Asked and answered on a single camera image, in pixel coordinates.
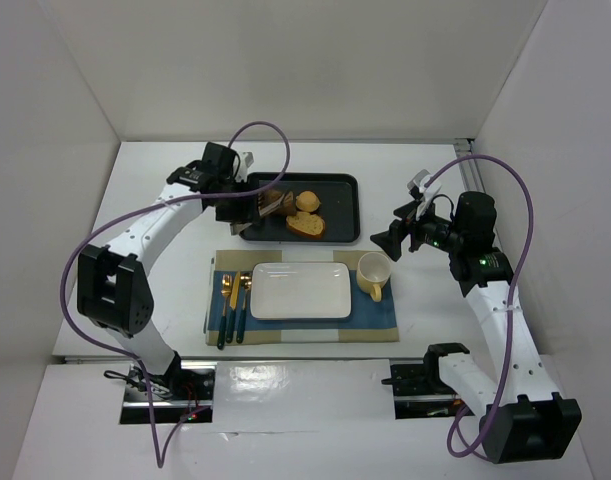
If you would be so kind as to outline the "brown croissant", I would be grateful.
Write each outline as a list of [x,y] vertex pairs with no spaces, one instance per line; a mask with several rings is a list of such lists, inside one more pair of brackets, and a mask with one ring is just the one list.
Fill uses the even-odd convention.
[[268,190],[263,194],[263,207],[269,207],[268,215],[293,216],[297,212],[292,191]]

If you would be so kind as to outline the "metal kitchen tongs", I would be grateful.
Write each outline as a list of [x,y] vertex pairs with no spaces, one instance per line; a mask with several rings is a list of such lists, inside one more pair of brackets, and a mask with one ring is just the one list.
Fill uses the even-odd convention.
[[257,205],[252,210],[252,216],[249,220],[242,223],[234,223],[230,226],[230,233],[233,236],[239,235],[250,226],[258,224],[263,218],[270,215],[276,210],[283,207],[287,194],[279,193],[264,193],[258,196]]

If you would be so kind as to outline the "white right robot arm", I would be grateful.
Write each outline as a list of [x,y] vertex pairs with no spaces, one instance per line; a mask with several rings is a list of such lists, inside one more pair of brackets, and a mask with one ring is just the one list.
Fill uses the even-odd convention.
[[494,245],[497,212],[492,197],[460,195],[454,214],[436,215],[434,196],[417,188],[411,202],[395,210],[395,219],[372,241],[392,260],[423,245],[448,255],[450,272],[483,331],[496,376],[490,378],[460,343],[429,346],[424,357],[426,381],[454,392],[463,402],[461,416],[473,414],[482,437],[479,446],[494,464],[561,458],[582,413],[578,402],[561,395],[531,337],[512,288],[509,260]]

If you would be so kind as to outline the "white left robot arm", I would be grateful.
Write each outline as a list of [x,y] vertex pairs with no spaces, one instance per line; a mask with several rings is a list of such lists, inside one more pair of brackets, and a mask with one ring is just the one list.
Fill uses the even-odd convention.
[[203,156],[174,170],[155,203],[123,233],[78,256],[77,310],[106,330],[123,350],[136,355],[153,383],[181,394],[193,384],[192,373],[162,338],[152,320],[154,298],[148,283],[158,257],[205,209],[221,222],[245,221],[255,198],[247,181],[254,162],[250,152],[209,142]]

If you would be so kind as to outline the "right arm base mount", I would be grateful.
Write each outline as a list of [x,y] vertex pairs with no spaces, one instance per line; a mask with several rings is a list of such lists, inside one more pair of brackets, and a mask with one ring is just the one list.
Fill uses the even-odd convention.
[[381,384],[392,392],[397,420],[454,417],[464,405],[449,387],[434,386],[421,360],[391,360],[389,377]]

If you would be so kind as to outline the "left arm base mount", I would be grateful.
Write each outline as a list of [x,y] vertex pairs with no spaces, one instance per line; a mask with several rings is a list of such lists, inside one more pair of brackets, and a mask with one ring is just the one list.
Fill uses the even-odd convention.
[[[216,380],[214,365],[190,368],[190,379],[181,383],[178,390],[152,384],[154,418],[157,424],[175,424],[183,417],[188,423],[211,423]],[[131,366],[127,373],[105,370],[103,376],[122,382],[124,394],[119,423],[141,425],[149,422],[148,396],[141,371]]]

